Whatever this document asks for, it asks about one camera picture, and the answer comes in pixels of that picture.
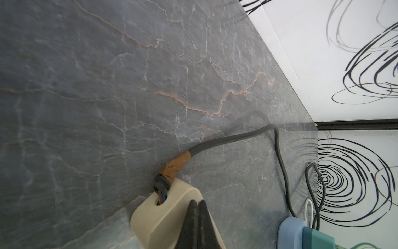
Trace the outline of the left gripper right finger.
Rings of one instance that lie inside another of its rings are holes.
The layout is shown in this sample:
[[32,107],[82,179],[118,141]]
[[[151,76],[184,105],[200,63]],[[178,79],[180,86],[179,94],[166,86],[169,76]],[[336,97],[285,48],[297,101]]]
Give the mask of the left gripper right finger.
[[205,200],[199,203],[199,249],[220,249]]

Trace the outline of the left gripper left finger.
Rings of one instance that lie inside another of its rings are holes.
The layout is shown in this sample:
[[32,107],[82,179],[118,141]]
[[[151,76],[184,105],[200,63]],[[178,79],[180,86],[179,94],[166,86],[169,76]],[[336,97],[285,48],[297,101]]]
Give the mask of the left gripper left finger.
[[191,200],[182,224],[182,228],[175,245],[175,249],[200,248],[200,217],[199,203]]

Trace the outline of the beige power strip red sockets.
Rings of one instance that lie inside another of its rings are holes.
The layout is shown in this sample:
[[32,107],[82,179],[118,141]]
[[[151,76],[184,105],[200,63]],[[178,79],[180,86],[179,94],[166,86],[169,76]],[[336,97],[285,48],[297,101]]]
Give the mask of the beige power strip red sockets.
[[[176,179],[164,203],[160,202],[157,193],[152,193],[137,207],[130,227],[143,248],[174,249],[191,200],[200,203],[204,199],[197,188]],[[211,214],[210,217],[221,249],[224,249],[225,244]]]

